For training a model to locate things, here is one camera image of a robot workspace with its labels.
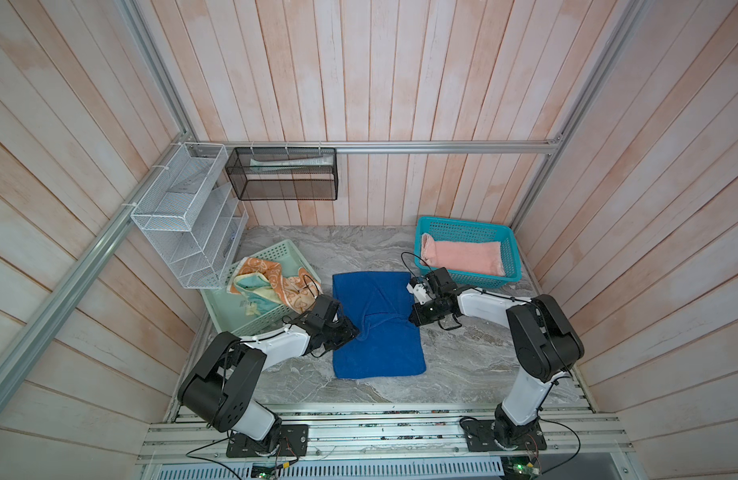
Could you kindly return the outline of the blue towel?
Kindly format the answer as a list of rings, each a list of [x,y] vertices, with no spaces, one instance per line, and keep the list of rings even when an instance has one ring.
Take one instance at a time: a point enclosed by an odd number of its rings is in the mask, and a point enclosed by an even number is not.
[[[409,321],[414,298],[407,272],[359,271],[336,274],[332,291],[357,337],[333,352],[339,379],[410,377],[426,372],[420,331]]]

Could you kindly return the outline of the pink towel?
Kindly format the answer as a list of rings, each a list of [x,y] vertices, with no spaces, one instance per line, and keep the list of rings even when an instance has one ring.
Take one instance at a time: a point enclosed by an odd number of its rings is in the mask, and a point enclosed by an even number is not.
[[[421,237],[420,257],[430,266],[481,275],[505,275],[500,242],[454,242],[435,240],[430,234]]]

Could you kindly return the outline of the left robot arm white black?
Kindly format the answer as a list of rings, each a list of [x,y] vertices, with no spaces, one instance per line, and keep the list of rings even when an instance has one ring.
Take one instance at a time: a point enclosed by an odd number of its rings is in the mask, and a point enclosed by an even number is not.
[[[359,333],[342,304],[322,294],[271,332],[219,333],[183,380],[178,401],[216,431],[271,452],[280,442],[282,420],[254,399],[261,373],[291,358],[338,350]]]

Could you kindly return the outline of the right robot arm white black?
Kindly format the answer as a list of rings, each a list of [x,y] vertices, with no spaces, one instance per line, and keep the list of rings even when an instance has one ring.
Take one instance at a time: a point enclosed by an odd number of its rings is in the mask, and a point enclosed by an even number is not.
[[[414,297],[409,322],[417,327],[450,316],[480,318],[510,331],[520,365],[507,397],[490,423],[492,445],[515,450],[540,432],[539,411],[552,386],[584,356],[584,346],[556,299],[506,296],[470,285],[458,285],[445,268],[412,277],[407,291]]]

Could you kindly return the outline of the orange patterned towel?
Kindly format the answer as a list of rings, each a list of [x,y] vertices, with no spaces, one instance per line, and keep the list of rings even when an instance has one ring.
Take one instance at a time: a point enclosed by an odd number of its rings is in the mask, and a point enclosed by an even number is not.
[[[226,292],[244,298],[237,294],[231,286],[235,276],[259,272],[264,275],[271,286],[279,294],[283,305],[300,314],[310,308],[316,298],[322,293],[321,284],[309,272],[300,267],[293,276],[283,273],[283,266],[279,262],[264,260],[257,257],[244,258],[232,271],[227,284]]]

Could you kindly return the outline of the teal plastic basket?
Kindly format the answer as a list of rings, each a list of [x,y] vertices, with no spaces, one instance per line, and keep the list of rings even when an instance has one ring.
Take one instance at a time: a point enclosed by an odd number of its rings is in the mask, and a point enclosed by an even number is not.
[[[420,257],[421,237],[424,233],[430,234],[435,240],[501,243],[501,259],[505,267],[504,276],[481,275],[446,268],[454,281],[459,284],[499,289],[508,283],[516,283],[521,279],[521,261],[517,241],[513,231],[507,226],[432,216],[419,218],[415,232],[414,263],[421,273],[427,273],[436,268],[430,267]]]

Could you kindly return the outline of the teal yellow-trimmed towel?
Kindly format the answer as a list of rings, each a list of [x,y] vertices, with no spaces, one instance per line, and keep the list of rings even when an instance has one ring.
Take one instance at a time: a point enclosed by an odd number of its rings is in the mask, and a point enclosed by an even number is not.
[[[259,317],[283,305],[279,294],[259,272],[237,275],[231,286],[244,298],[247,316]]]

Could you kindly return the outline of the mint green perforated basket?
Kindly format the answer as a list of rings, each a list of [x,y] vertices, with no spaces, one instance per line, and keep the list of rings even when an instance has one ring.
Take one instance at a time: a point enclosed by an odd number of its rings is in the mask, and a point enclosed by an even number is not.
[[[290,240],[283,240],[247,257],[279,262],[286,276],[293,276],[298,268],[303,267],[321,284],[318,274]],[[285,321],[294,319],[298,313],[287,307],[278,307],[259,317],[247,316],[245,302],[240,297],[226,292],[231,271],[243,259],[228,267],[222,287],[201,292],[215,329],[218,332],[227,331],[238,336],[250,336],[267,332]]]

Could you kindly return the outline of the green circuit board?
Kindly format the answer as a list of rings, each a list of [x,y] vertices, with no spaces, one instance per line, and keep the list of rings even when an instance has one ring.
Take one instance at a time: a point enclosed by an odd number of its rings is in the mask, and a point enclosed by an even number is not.
[[[506,457],[502,460],[502,466],[505,479],[532,480],[540,475],[540,470],[527,458]]]

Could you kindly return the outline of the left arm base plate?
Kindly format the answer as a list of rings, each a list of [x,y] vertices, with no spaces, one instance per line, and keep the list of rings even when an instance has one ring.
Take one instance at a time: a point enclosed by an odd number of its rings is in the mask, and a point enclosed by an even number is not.
[[[307,424],[274,425],[262,440],[254,440],[243,433],[233,433],[226,456],[231,459],[268,458],[276,455],[299,458],[306,455],[308,439]]]

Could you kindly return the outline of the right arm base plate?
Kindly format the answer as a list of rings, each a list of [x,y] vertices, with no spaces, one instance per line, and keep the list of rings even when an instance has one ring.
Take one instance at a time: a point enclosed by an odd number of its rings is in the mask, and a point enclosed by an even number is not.
[[[539,419],[516,426],[503,419],[478,420],[461,417],[459,426],[463,431],[469,452],[492,451],[544,451],[547,443]]]

